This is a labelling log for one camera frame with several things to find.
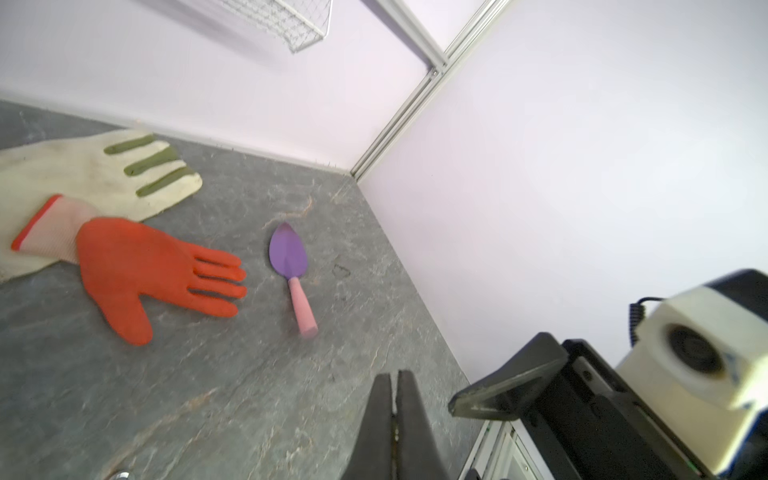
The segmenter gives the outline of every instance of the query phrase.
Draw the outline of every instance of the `orange glove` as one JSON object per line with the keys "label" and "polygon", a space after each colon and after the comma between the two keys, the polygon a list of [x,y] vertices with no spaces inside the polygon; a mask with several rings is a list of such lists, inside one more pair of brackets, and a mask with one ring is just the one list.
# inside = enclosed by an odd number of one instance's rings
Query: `orange glove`
{"label": "orange glove", "polygon": [[[13,248],[29,253],[55,252],[58,257],[75,260],[79,257],[85,290],[112,329],[127,342],[144,345],[152,339],[152,327],[139,295],[209,315],[237,314],[232,303],[191,290],[244,297],[244,286],[225,281],[245,278],[246,273],[237,267],[239,258],[182,242],[123,218],[88,220],[83,213],[86,207],[90,206],[79,200],[51,198],[19,234]],[[77,227],[77,252],[65,254],[68,245],[73,244],[68,239],[73,224]]]}

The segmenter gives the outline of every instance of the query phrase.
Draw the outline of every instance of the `red cuff trim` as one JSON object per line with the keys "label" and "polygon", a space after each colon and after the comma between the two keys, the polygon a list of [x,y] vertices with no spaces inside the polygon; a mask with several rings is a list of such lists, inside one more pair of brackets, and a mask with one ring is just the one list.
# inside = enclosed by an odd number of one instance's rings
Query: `red cuff trim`
{"label": "red cuff trim", "polygon": [[35,226],[35,223],[40,220],[40,217],[45,215],[45,212],[48,211],[49,208],[53,204],[56,203],[56,200],[58,200],[60,197],[63,197],[61,194],[56,194],[53,197],[49,198],[47,202],[45,202],[45,205],[43,205],[43,208],[38,210],[38,212],[35,214],[34,217],[32,217],[32,220],[27,223],[27,226],[22,229],[22,232],[13,240],[13,243],[11,243],[11,250],[18,252],[18,249],[22,248],[22,242],[24,242],[24,239],[29,235],[29,231],[32,230],[32,228]]}

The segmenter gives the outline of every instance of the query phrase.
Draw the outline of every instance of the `gray countertop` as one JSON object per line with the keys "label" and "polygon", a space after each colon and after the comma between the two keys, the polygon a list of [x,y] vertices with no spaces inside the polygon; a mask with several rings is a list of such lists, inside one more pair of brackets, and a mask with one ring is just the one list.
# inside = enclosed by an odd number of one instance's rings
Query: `gray countertop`
{"label": "gray countertop", "polygon": [[[0,148],[114,128],[0,102]],[[353,179],[168,140],[204,184],[147,223],[239,256],[240,313],[143,297],[154,338],[136,347],[74,265],[0,285],[0,477],[102,480],[126,466],[140,480],[336,480],[374,375],[411,369],[456,478],[480,426],[445,407],[466,379]],[[266,256],[282,220],[310,258],[310,341]]]}

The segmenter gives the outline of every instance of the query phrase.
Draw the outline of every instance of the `wire mesh basket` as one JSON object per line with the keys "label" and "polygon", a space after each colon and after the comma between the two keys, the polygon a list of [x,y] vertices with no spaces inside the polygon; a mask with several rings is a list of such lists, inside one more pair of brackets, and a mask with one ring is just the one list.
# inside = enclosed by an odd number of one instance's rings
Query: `wire mesh basket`
{"label": "wire mesh basket", "polygon": [[282,38],[294,53],[316,44],[331,25],[333,0],[211,0]]}

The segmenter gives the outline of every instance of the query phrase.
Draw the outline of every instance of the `white motor housing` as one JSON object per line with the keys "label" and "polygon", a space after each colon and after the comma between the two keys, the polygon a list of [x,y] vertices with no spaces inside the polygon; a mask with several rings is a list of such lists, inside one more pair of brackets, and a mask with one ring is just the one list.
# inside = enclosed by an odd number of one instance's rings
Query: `white motor housing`
{"label": "white motor housing", "polygon": [[667,299],[617,372],[712,473],[768,406],[768,277],[741,270]]}

